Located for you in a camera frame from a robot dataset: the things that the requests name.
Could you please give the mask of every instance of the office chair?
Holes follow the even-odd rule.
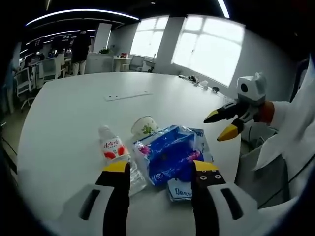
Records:
[[[123,71],[142,71],[144,57],[134,55],[130,64],[123,64]]]
[[[49,58],[42,61],[43,65],[43,79],[44,83],[51,80],[56,80],[61,75],[61,78],[65,77],[65,69],[57,68],[56,59],[55,58]]]
[[[29,73],[28,68],[24,68],[23,70],[19,71],[15,76],[15,80],[17,84],[17,87],[16,87],[17,97],[20,97],[20,94],[22,93],[26,93],[26,92],[30,93],[35,87],[34,80],[30,78],[30,73]],[[34,99],[35,97],[28,97],[23,102],[21,111],[23,111],[23,108],[26,104],[31,106],[30,101]]]

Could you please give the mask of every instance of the desk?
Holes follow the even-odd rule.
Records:
[[[120,72],[120,68],[121,68],[122,64],[126,64],[126,62],[128,60],[131,60],[131,58],[113,57],[113,60],[116,61],[115,72]]]
[[[124,91],[153,95],[106,102]],[[24,199],[40,219],[56,219],[63,204],[84,185],[95,183],[104,167],[97,129],[107,124],[127,144],[130,129],[151,115],[161,127],[180,124],[204,129],[214,164],[226,181],[237,172],[240,136],[218,142],[231,123],[204,124],[204,118],[228,101],[222,95],[177,76],[144,72],[96,73],[47,82],[26,117],[18,148],[18,183]],[[129,236],[192,236],[190,202],[171,203],[165,190],[150,186],[130,199]]]

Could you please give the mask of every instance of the paper cup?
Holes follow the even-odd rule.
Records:
[[[142,117],[135,122],[131,128],[131,133],[135,138],[143,139],[154,132],[159,131],[160,128],[151,116]]]

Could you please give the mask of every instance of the round table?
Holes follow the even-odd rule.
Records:
[[[152,95],[106,101],[109,95],[147,91]],[[172,124],[204,129],[214,164],[234,182],[240,136],[218,142],[231,120],[204,124],[229,99],[195,87],[177,76],[112,72],[48,82],[25,120],[18,148],[21,193],[41,220],[56,219],[63,204],[84,185],[95,183],[103,167],[97,129],[107,124],[123,141],[140,117],[150,115],[161,128]],[[128,235],[193,235],[190,202],[172,203],[165,190],[148,186],[130,198]]]

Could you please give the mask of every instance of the plastic bag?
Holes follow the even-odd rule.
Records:
[[[137,141],[135,152],[146,160],[153,185],[166,184],[175,177],[190,181],[192,161],[203,161],[202,152],[196,148],[196,133],[176,125]]]

